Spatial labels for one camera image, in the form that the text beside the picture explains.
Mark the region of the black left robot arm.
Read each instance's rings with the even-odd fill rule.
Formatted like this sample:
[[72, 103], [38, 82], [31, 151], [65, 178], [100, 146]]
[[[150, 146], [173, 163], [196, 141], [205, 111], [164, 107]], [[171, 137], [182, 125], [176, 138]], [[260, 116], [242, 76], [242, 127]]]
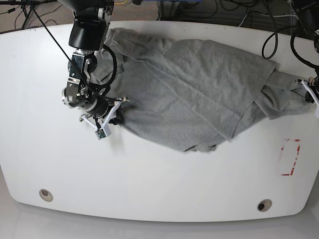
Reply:
[[[293, 11], [300, 22], [300, 26], [305, 33], [314, 37], [314, 48], [319, 51], [319, 2], [317, 0], [290, 0]], [[315, 73], [319, 73], [319, 66], [301, 57], [295, 49], [295, 38], [297, 33], [294, 31], [290, 39], [290, 47], [293, 55], [303, 64], [314, 69]], [[308, 103], [319, 104], [319, 77], [309, 78], [305, 80], [297, 80], [297, 82], [306, 89], [305, 101]]]

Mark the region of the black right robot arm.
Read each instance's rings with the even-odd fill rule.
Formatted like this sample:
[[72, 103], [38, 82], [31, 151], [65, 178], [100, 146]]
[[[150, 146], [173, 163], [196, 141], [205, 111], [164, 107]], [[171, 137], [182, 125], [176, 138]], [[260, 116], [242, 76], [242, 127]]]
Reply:
[[[62, 91], [62, 101], [70, 108], [84, 111], [80, 120], [85, 121], [95, 131], [99, 139], [111, 135], [109, 123], [120, 124], [117, 111], [127, 98], [109, 98], [116, 73], [115, 53], [105, 45], [114, 8], [112, 0], [62, 0], [61, 4], [73, 11], [74, 22], [69, 37], [69, 45], [75, 48], [68, 63], [69, 78]], [[113, 69], [110, 77], [101, 84], [92, 82], [91, 74], [97, 68], [95, 52], [105, 50], [110, 54]]]

